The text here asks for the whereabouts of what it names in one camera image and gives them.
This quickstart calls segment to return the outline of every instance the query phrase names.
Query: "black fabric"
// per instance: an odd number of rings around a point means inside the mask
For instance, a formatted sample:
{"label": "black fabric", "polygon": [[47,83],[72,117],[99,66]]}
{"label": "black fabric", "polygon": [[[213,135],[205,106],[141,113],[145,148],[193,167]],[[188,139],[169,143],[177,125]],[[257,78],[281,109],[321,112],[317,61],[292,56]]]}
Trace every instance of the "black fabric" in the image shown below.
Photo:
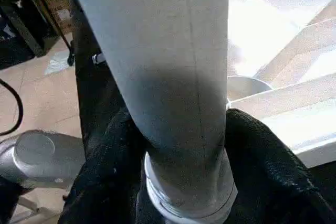
{"label": "black fabric", "polygon": [[[241,208],[253,217],[249,223],[336,223],[334,210],[306,167],[266,125],[244,112],[229,110],[225,145],[239,191],[233,215],[235,208]],[[246,177],[251,171],[255,177]]]}
{"label": "black fabric", "polygon": [[59,223],[134,223],[145,140],[124,107],[87,155]]}

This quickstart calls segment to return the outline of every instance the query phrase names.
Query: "white surface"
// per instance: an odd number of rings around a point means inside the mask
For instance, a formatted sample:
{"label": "white surface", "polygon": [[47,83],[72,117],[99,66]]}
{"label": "white surface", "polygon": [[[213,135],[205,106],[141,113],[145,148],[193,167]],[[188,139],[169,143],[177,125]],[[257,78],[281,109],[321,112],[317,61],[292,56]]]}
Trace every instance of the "white surface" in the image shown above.
{"label": "white surface", "polygon": [[336,99],[262,120],[308,166],[336,161]]}
{"label": "white surface", "polygon": [[275,87],[304,82],[336,72],[336,45],[298,54],[273,79]]}
{"label": "white surface", "polygon": [[228,75],[253,77],[301,28],[265,0],[229,0]]}
{"label": "white surface", "polygon": [[288,20],[304,27],[322,11],[331,0],[264,0],[278,9]]}

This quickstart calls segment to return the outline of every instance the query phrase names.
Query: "grout line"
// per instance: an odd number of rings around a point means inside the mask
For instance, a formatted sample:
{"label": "grout line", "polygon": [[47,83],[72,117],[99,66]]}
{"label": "grout line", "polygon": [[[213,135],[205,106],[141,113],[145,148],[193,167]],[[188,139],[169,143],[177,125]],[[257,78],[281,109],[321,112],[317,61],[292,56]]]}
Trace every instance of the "grout line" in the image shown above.
{"label": "grout line", "polygon": [[56,124],[56,123],[59,123],[59,122],[62,122],[62,121],[64,121],[64,120],[66,120],[66,119],[74,118],[75,116],[78,116],[78,115],[79,115],[79,112],[78,112],[77,114],[75,114],[75,115],[71,115],[71,116],[68,116],[67,118],[63,118],[63,119],[61,119],[61,120],[58,120],[58,121],[55,122],[55,124]]}
{"label": "grout line", "polygon": [[[17,91],[17,93],[19,94],[20,97],[21,97],[21,87],[22,87],[23,79],[24,79],[24,76],[25,76],[25,73],[26,73],[26,69],[27,69],[27,64],[25,62],[24,62],[24,66],[25,66],[25,68],[24,68],[23,73],[22,73],[20,86],[19,86],[19,89]],[[14,110],[14,115],[13,115],[12,123],[15,123],[16,111],[17,111],[17,105],[15,105],[15,110]]]}

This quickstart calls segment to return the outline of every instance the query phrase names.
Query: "beige floor tile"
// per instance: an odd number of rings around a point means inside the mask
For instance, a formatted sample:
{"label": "beige floor tile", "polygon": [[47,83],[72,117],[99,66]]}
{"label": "beige floor tile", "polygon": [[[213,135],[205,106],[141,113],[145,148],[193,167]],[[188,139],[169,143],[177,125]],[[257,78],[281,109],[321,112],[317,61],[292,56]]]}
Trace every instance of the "beige floor tile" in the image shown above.
{"label": "beige floor tile", "polygon": [[24,119],[20,132],[45,129],[79,113],[75,69],[68,68],[22,85]]}
{"label": "beige floor tile", "polygon": [[[72,40],[72,34],[67,34],[66,38],[70,42]],[[45,76],[45,71],[48,68],[51,58],[55,55],[55,53],[67,49],[68,48],[66,47],[64,41],[59,38],[47,55],[40,58],[34,58],[26,62],[26,71],[23,77],[23,83],[42,79]]]}
{"label": "beige floor tile", "polygon": [[46,130],[82,138],[79,115],[56,122]]}
{"label": "beige floor tile", "polygon": [[48,68],[52,54],[48,54],[41,58],[34,58],[26,62],[26,71],[22,80],[22,84],[42,79],[44,72]]}
{"label": "beige floor tile", "polygon": [[[25,67],[25,63],[21,63],[13,67],[0,70],[0,78],[19,92]],[[0,94],[5,90],[6,89],[3,86],[0,86]]]}
{"label": "beige floor tile", "polygon": [[[63,210],[63,195],[68,195],[68,192],[57,188],[37,188],[25,194],[23,197],[35,202],[40,212],[36,216],[20,221],[19,224],[57,223]],[[13,216],[17,217],[24,211],[27,211],[27,208],[18,206]]]}
{"label": "beige floor tile", "polygon": [[51,219],[43,222],[43,224],[57,224],[58,219],[59,219],[59,215],[56,215],[56,216],[52,217]]}
{"label": "beige floor tile", "polygon": [[[16,109],[16,101],[8,92],[0,93],[0,132],[9,130],[14,126],[13,119]],[[0,141],[9,136],[0,136]]]}

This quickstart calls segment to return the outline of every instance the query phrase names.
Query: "pvc pipe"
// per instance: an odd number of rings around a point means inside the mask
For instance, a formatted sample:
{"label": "pvc pipe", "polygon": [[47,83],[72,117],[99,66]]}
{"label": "pvc pipe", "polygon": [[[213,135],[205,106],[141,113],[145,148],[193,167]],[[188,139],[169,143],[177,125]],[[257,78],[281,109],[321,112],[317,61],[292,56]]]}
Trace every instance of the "pvc pipe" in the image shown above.
{"label": "pvc pipe", "polygon": [[168,219],[210,223],[202,218],[227,201],[226,215],[236,196],[223,152],[228,0],[79,1],[154,147],[146,158],[154,205],[164,203]]}

